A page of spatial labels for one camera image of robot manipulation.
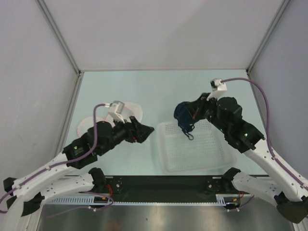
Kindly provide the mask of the dark blue lace bra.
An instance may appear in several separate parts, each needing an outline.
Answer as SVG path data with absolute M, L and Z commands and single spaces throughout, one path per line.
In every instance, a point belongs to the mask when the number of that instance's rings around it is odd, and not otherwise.
M 189 140 L 193 140 L 194 137 L 191 134 L 191 132 L 194 130 L 195 126 L 194 126 L 194 122 L 192 120 L 192 116 L 189 113 L 188 109 L 186 108 L 186 105 L 189 102 L 181 102 L 179 103 L 174 111 L 174 118 L 177 120 L 178 122 L 178 127 L 181 129 L 181 131 L 183 132 L 183 134 L 189 139 Z

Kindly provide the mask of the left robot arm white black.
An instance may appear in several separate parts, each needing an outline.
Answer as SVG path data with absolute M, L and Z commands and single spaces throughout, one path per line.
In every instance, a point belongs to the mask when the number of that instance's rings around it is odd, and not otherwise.
M 64 147 L 54 159 L 32 174 L 15 179 L 7 178 L 3 186 L 7 208 L 21 203 L 21 215 L 36 212 L 49 200 L 71 193 L 102 193 L 106 179 L 100 168 L 94 167 L 86 174 L 62 180 L 68 173 L 82 169 L 98 160 L 99 156 L 114 149 L 121 142 L 143 143 L 154 132 L 154 128 L 141 124 L 134 116 L 130 121 L 99 121 L 80 138 Z

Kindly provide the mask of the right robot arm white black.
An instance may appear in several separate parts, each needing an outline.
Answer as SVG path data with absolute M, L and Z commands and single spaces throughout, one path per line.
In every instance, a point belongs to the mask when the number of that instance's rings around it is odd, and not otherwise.
M 294 170 L 271 146 L 270 141 L 252 124 L 243 120 L 242 107 L 234 97 L 211 98 L 203 93 L 193 102 L 176 106 L 174 118 L 183 133 L 193 131 L 195 123 L 206 119 L 224 135 L 234 149 L 257 163 L 274 181 L 273 184 L 253 179 L 243 171 L 230 168 L 222 188 L 253 194 L 274 205 L 292 223 L 308 216 L 308 180 Z

